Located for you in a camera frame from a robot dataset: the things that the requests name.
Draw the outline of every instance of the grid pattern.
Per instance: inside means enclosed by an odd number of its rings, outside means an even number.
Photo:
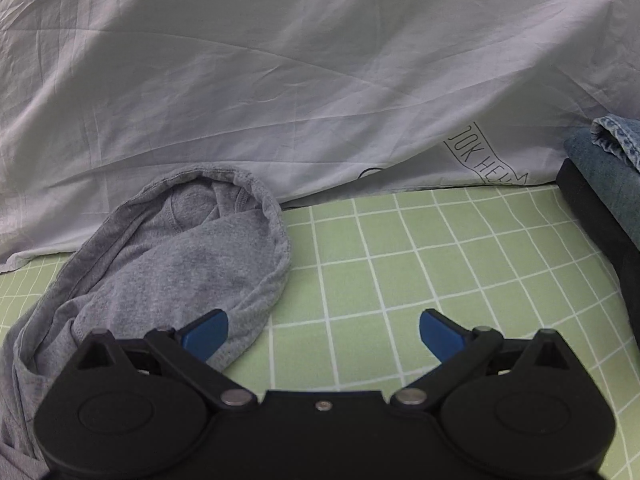
[[[435,307],[507,337],[558,329],[613,407],[603,473],[640,480],[640,352],[617,277],[556,186],[372,196],[284,213],[287,287],[263,334],[227,371],[256,393],[382,390],[438,364],[418,317]],[[0,339],[65,255],[0,276]]]

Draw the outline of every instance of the white fabric backdrop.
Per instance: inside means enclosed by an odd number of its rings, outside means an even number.
[[[187,162],[242,166],[281,201],[402,162],[380,189],[552,180],[566,126],[640,115],[639,15],[640,0],[0,0],[0,270],[76,249]]]

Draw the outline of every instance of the stack of folded clothes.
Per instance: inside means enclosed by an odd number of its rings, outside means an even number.
[[[557,183],[580,223],[611,261],[640,341],[640,121],[614,115],[564,144]]]

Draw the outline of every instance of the green checkered tablecloth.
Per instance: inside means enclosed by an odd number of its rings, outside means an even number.
[[[618,280],[556,186],[390,194],[284,213],[293,267],[258,341],[227,374],[254,392],[380,389],[438,364],[418,316],[507,337],[561,332],[616,412],[603,473],[640,480],[640,353]],[[0,276],[0,338],[66,256]]]

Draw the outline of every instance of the metal pin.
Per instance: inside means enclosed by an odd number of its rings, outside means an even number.
[[[427,400],[427,394],[420,388],[403,388],[396,393],[396,399],[405,406],[417,406]]]
[[[220,400],[227,406],[244,406],[252,401],[254,396],[251,392],[242,388],[236,388],[233,390],[225,390],[220,395]]]
[[[328,412],[332,407],[332,403],[328,400],[318,400],[316,402],[316,410],[319,412]]]

